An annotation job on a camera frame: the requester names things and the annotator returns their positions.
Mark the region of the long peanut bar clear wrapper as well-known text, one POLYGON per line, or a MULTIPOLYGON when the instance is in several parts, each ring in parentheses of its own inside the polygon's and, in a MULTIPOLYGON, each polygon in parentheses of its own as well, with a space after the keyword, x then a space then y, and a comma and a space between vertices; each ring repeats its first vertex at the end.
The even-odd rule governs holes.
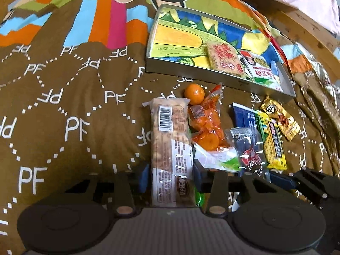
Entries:
POLYGON ((154 98, 150 106, 152 204, 157 207, 195 205, 193 149, 187 98, 154 98))

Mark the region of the golden date snack pouch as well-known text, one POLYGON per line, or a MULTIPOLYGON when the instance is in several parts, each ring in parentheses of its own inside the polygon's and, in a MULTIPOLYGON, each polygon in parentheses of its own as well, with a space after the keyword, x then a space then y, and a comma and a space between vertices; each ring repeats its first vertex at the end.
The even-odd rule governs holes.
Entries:
POLYGON ((276 100, 266 97, 261 105, 261 110, 263 110, 269 117, 276 120, 279 129, 288 141, 292 141, 293 138, 300 133, 300 126, 293 116, 289 114, 276 100))

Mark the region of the green sausage stick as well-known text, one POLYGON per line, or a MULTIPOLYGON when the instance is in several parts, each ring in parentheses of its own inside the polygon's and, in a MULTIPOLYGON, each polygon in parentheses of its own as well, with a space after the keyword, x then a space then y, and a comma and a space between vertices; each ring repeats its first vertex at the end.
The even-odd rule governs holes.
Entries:
POLYGON ((195 204, 197 207, 203 207, 205 204, 205 194, 200 193, 196 187, 194 187, 194 192, 195 192, 195 204))

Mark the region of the blue long sachet pack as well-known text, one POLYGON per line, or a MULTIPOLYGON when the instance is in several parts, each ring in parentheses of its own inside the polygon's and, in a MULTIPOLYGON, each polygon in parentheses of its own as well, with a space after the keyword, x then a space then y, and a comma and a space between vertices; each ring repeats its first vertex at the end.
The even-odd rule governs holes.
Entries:
POLYGON ((235 102, 232 106, 235 114, 235 124, 237 127, 251 128, 252 130, 258 129, 256 123, 257 111, 235 102))

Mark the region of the grey tray with colourful lining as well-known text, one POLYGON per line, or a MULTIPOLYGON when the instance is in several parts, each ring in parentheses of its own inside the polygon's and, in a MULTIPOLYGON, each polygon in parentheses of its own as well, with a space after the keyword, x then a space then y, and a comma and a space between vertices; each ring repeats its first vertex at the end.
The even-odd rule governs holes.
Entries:
POLYGON ((173 75, 270 96, 296 96, 283 53, 267 32, 253 32, 201 11, 162 4, 146 51, 147 72, 173 75))

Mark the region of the orange snack bag clear pack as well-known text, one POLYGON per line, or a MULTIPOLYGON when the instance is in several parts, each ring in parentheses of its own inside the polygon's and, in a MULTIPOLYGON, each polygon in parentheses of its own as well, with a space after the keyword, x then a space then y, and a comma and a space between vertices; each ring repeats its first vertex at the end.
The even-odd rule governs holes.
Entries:
POLYGON ((220 120, 222 85, 217 84, 199 105, 188 109, 189 125, 194 130, 191 140, 195 155, 206 169, 217 169, 229 173, 240 171, 236 148, 227 142, 220 120))

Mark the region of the small orange mandarin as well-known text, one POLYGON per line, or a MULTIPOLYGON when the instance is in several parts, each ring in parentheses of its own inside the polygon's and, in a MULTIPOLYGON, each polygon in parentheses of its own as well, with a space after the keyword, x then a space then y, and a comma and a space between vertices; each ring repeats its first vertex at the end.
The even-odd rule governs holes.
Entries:
POLYGON ((205 99, 205 91, 197 84, 190 84, 185 89, 184 96, 190 100, 191 105, 199 105, 205 99))

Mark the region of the silver foil bag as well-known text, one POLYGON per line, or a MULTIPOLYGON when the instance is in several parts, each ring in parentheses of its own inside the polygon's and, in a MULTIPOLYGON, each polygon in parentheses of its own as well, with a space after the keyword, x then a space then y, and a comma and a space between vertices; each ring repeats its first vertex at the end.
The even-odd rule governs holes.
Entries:
POLYGON ((335 126, 339 126, 339 87, 331 83, 323 65, 300 43, 293 43, 293 59, 289 66, 293 78, 302 83, 310 96, 315 97, 319 112, 325 112, 335 126))

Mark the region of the brown cartoon patterned bedspread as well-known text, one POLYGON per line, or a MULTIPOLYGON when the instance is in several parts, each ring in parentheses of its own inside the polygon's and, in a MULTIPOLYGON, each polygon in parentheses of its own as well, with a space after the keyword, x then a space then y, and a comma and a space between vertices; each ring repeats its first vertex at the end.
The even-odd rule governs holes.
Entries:
POLYGON ((235 23, 169 10, 161 15, 164 59, 205 67, 207 40, 278 60, 296 97, 284 108, 300 126, 282 141, 287 171, 339 175, 339 109, 301 49, 241 0, 22 0, 1 23, 1 253, 25 247, 17 219, 29 205, 89 175, 110 176, 152 158, 150 111, 143 103, 181 98, 187 76, 151 73, 150 29, 162 4, 235 23))

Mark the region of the white green pickle packet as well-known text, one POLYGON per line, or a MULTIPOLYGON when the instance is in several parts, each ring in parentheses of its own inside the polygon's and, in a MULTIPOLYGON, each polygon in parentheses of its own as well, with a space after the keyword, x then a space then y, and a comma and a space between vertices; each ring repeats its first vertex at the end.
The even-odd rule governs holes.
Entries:
POLYGON ((263 56, 247 50, 239 50, 239 53, 243 57, 254 82, 282 91, 278 72, 271 69, 271 65, 263 56))

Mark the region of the yellow green cracker pack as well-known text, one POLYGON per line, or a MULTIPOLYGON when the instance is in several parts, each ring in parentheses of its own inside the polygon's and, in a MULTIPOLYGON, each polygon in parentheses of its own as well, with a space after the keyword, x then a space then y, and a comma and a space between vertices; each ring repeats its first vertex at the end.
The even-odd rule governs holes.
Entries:
POLYGON ((286 170, 287 164, 281 134, 276 121, 265 112, 258 110, 256 121, 263 140, 263 148, 269 169, 286 170))

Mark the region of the square rice cracker pack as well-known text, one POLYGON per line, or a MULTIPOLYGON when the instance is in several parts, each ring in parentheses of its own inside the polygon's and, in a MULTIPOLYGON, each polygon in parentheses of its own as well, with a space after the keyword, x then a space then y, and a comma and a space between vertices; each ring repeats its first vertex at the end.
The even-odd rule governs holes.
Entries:
POLYGON ((247 77, 236 49, 229 43, 207 42, 206 50, 212 70, 247 77))

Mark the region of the dark plum clear packet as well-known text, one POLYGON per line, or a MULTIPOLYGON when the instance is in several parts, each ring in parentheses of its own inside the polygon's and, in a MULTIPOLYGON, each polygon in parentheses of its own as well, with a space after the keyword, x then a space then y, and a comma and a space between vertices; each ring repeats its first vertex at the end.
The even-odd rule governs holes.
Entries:
POLYGON ((228 143, 236 148, 240 176, 252 173, 267 179, 269 170, 263 149, 263 140, 255 128, 237 127, 225 130, 228 143))

